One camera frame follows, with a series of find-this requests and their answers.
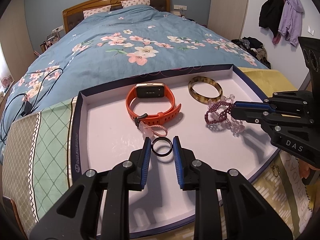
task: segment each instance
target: tortoiseshell bangle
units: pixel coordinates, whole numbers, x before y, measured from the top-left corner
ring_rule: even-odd
[[[208,83],[208,84],[214,86],[216,88],[216,90],[218,91],[219,95],[215,98],[208,98],[208,97],[205,97],[205,96],[198,94],[192,88],[192,85],[196,82],[204,82],[204,83]],[[217,102],[222,96],[222,87],[216,81],[214,81],[213,79],[208,78],[208,77],[194,77],[193,79],[190,80],[190,82],[188,84],[188,89],[189,89],[190,95],[195,100],[199,101],[200,103],[204,103],[206,105],[208,104],[209,99],[211,99],[212,102]]]

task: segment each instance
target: pile of clothes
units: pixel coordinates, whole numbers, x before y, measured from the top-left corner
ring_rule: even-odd
[[[243,37],[242,39],[232,40],[232,42],[238,45],[241,49],[248,52],[267,68],[271,69],[271,64],[268,61],[267,51],[263,47],[263,43],[261,41],[252,37]]]

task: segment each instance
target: wall socket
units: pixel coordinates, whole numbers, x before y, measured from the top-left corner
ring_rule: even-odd
[[[54,33],[54,32],[60,32],[60,31],[62,31],[64,28],[63,28],[63,25],[61,25],[60,27],[58,27],[58,28],[56,28],[56,29],[54,29],[54,30],[52,30],[52,32],[51,33]]]
[[[173,5],[173,8],[175,9],[175,10],[187,10],[187,6],[185,6],[185,5]]]
[[[181,13],[179,11],[171,11],[171,13],[177,16],[181,16]]]

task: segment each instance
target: blue duvet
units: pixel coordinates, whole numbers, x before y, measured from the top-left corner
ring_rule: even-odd
[[[135,5],[83,20],[31,64],[12,87],[7,104],[20,93],[26,93],[28,101],[34,104],[39,94],[35,105],[38,111],[72,98],[80,90],[113,80],[215,64],[266,68],[235,44],[195,22],[150,6]],[[16,98],[8,107],[2,135],[10,127],[23,98]]]

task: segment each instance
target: black ring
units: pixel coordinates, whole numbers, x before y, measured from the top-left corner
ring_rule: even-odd
[[[165,153],[165,154],[160,154],[160,153],[157,153],[154,148],[153,148],[153,145],[157,142],[157,141],[166,141],[170,144],[170,150]],[[167,137],[158,137],[156,139],[153,140],[153,142],[151,143],[151,150],[154,152],[155,155],[159,156],[159,157],[165,157],[165,156],[168,156],[171,152],[172,152],[172,149],[173,149],[173,146],[172,146],[172,142],[170,141],[170,139],[168,139]]]

